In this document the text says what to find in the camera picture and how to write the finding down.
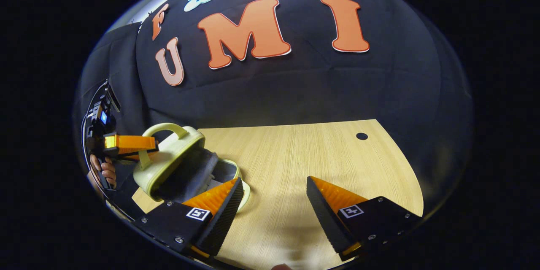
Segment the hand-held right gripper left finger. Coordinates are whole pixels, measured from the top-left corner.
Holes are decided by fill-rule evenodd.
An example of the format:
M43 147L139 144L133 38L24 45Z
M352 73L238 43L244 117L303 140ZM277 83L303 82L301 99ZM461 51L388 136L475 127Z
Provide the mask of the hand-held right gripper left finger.
M184 203L162 203L134 220L137 230L160 245L197 259L220 251L243 199L238 177Z

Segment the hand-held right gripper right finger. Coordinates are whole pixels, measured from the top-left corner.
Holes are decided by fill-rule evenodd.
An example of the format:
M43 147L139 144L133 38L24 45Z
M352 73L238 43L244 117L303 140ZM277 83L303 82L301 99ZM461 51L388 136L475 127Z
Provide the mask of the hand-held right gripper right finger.
M386 197L367 199L314 176L307 178L307 197L343 262L382 251L422 222Z

